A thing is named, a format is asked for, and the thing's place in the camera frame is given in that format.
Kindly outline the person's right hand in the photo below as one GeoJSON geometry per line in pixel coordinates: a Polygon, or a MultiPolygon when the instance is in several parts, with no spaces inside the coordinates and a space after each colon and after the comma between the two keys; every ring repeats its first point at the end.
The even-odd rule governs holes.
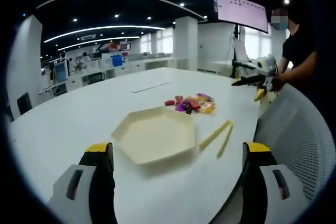
{"type": "Polygon", "coordinates": [[[272,92],[278,92],[281,90],[286,82],[286,78],[283,73],[277,74],[272,80],[272,92]]]}

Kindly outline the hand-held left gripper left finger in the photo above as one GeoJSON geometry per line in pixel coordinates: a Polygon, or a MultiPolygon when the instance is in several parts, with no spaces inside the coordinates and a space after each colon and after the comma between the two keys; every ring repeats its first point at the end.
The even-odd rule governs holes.
{"type": "Polygon", "coordinates": [[[93,144],[54,183],[48,207],[62,223],[117,223],[113,145],[93,144]]]}

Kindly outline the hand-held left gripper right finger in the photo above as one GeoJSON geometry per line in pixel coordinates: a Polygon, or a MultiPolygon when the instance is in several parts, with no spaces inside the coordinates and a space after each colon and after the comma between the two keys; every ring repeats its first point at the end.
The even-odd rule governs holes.
{"type": "Polygon", "coordinates": [[[302,212],[302,182],[270,149],[243,143],[240,223],[294,223],[302,212]]]}

